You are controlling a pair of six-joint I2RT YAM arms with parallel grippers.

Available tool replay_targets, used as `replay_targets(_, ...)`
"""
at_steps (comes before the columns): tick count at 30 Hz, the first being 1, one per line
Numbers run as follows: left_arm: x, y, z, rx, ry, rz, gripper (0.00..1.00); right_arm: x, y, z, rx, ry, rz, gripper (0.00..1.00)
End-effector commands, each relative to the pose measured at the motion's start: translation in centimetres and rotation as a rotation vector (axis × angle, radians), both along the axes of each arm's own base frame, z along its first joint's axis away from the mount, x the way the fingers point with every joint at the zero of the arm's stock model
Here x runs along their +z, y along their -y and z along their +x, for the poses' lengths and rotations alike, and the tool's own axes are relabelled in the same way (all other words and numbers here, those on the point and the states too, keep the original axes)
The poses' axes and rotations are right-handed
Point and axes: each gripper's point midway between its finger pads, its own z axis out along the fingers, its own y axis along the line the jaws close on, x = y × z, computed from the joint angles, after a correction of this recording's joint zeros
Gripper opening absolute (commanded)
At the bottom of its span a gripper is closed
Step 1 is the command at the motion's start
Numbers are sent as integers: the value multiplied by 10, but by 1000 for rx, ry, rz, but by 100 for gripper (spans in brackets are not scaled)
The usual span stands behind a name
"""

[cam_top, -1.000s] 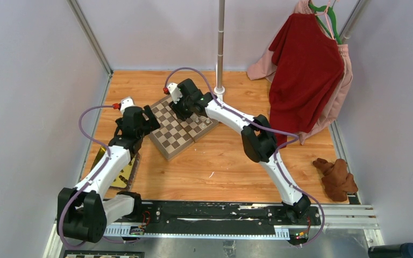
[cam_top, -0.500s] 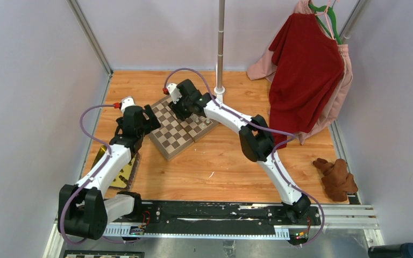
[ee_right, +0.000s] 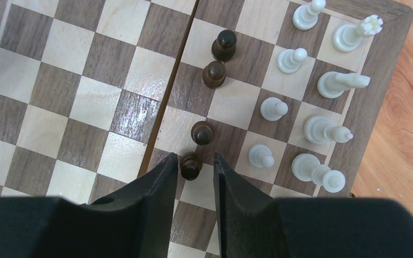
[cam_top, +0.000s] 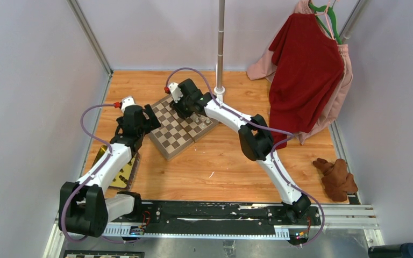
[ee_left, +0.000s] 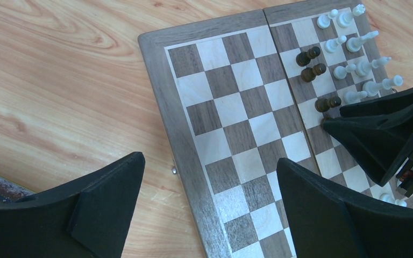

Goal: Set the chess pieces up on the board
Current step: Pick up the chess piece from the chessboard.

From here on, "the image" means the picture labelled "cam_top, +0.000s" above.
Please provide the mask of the wooden folding chess board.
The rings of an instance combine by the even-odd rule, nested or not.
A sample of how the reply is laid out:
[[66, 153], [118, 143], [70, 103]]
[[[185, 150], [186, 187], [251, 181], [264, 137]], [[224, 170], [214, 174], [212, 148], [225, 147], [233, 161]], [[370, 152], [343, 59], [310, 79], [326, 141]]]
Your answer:
[[170, 106], [172, 101], [172, 97], [167, 95], [151, 105], [161, 126], [154, 129], [149, 138], [166, 160], [173, 159], [200, 141], [219, 124], [217, 120], [195, 113], [182, 119]]

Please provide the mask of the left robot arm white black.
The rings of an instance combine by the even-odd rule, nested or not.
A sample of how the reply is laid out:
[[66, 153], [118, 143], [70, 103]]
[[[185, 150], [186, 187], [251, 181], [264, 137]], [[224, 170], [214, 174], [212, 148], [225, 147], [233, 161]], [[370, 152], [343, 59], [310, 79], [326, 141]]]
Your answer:
[[139, 106], [114, 103], [123, 115], [117, 119], [117, 129], [110, 141], [103, 141], [106, 151], [99, 161], [76, 182], [66, 182], [60, 189], [59, 229], [66, 239], [71, 234], [101, 237], [109, 222], [125, 217], [130, 222], [146, 219], [141, 195], [121, 191], [113, 198], [104, 197], [120, 170], [128, 164], [142, 146], [144, 136], [161, 126], [149, 104]]

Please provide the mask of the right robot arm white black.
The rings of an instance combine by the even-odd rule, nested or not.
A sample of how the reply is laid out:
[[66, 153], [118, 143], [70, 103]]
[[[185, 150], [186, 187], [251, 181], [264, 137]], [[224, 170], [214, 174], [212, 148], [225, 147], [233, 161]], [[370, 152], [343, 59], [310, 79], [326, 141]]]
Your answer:
[[236, 132], [242, 153], [249, 160], [258, 163], [276, 186], [287, 220], [297, 225], [306, 219], [311, 201], [283, 166], [275, 150], [270, 128], [261, 115], [241, 113], [212, 93], [203, 94], [191, 79], [167, 84], [164, 91], [172, 97], [170, 105], [179, 117], [185, 119], [193, 114], [202, 115]]

